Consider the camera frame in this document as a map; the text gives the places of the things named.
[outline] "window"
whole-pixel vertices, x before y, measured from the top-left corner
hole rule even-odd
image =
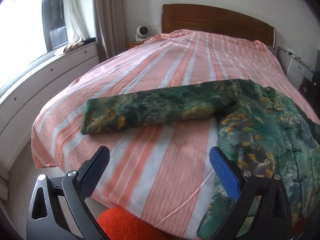
[[[68,43],[63,0],[13,0],[0,14],[0,87]]]

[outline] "white string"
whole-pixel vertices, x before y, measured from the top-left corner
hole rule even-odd
[[[179,211],[185,204],[188,203],[190,199],[202,188],[202,186],[207,182],[209,177],[214,173],[214,170],[212,170],[209,175],[204,179],[204,181],[201,183],[201,185],[190,195],[190,197],[187,198],[185,202],[183,202],[180,206],[178,206],[175,210],[173,210],[170,214],[166,215],[158,224],[155,225],[155,227],[158,227],[160,224],[162,224],[166,219],[171,217],[175,212]]]

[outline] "blue rubber tip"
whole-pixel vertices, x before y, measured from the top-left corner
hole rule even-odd
[[[233,174],[221,154],[223,154],[223,152],[218,147],[212,147],[209,152],[210,163],[221,181],[222,186],[227,192],[228,197],[237,201],[240,196],[239,180]]]

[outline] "headboard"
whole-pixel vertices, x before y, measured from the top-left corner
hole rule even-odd
[[[188,29],[217,33],[249,41],[275,45],[276,31],[269,24],[235,11],[196,4],[164,4],[162,33]]]

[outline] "floor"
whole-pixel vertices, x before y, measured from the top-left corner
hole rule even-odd
[[[36,169],[32,160],[31,145],[28,142],[9,171],[9,200],[6,203],[9,217],[17,232],[24,239],[26,239],[28,208],[33,187],[38,176],[43,173],[49,178],[64,176],[64,173],[58,167]],[[71,231],[81,236],[64,198],[60,199],[60,202]],[[105,206],[92,198],[87,198],[85,202],[95,218],[106,210]]]

